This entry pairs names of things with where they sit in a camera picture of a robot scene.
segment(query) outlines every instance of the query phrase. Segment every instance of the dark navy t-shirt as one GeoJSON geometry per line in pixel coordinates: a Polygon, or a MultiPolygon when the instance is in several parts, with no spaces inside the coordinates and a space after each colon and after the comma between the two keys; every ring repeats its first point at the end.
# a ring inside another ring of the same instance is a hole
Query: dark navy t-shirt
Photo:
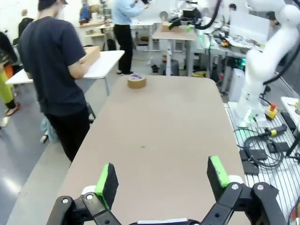
{"type": "Polygon", "coordinates": [[[72,24],[52,17],[33,21],[22,33],[18,51],[34,81],[41,112],[68,116],[84,109],[83,91],[68,70],[85,55],[72,24]]]}

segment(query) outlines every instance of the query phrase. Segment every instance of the gray floor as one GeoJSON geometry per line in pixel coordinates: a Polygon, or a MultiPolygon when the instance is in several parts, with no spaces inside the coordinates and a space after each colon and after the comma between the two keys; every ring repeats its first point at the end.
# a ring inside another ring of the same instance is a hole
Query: gray floor
{"type": "MultiPolygon", "coordinates": [[[[152,55],[154,62],[159,64],[161,54],[152,55]]],[[[182,62],[184,55],[177,53],[175,58],[182,62]]],[[[134,59],[133,71],[151,74],[151,68],[147,66],[146,52],[135,53],[134,59]]],[[[115,67],[108,75],[112,88],[119,78],[116,69],[115,67]]],[[[104,81],[80,81],[79,85],[86,91],[86,99],[97,114],[107,98],[104,81]]],[[[271,92],[267,98],[277,103],[279,108],[283,108],[280,103],[281,96],[295,97],[281,80],[270,87],[271,92]]],[[[42,135],[42,114],[35,99],[33,86],[22,85],[17,97],[22,108],[1,131],[0,225],[45,224],[69,168],[69,162],[59,144],[39,142],[42,135]]],[[[3,113],[4,109],[0,105],[0,112],[3,113]]]]}

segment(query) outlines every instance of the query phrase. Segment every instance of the brown box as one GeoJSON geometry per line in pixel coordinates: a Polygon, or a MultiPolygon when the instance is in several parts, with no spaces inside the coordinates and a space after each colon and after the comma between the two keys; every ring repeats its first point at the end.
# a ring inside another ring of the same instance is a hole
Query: brown box
{"type": "Polygon", "coordinates": [[[170,23],[168,21],[164,21],[161,31],[162,32],[179,32],[179,27],[173,27],[171,30],[169,30],[169,25],[170,25],[170,23]]]}
{"type": "Polygon", "coordinates": [[[82,57],[81,63],[93,65],[100,58],[100,46],[85,47],[86,55],[82,57]]]}

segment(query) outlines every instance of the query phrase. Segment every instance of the roll of tape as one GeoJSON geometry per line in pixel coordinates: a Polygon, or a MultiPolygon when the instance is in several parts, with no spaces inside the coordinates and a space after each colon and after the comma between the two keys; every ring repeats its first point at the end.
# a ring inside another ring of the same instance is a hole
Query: roll of tape
{"type": "Polygon", "coordinates": [[[138,74],[132,74],[127,79],[127,85],[132,89],[139,89],[146,86],[146,77],[138,74]]]}

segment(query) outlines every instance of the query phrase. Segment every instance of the light blue shirt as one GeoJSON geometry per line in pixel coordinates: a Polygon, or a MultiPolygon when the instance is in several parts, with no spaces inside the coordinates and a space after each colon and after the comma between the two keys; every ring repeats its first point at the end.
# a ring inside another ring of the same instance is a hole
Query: light blue shirt
{"type": "Polygon", "coordinates": [[[118,25],[130,25],[131,18],[142,13],[143,8],[136,7],[133,0],[115,0],[112,7],[112,21],[118,25]]]}

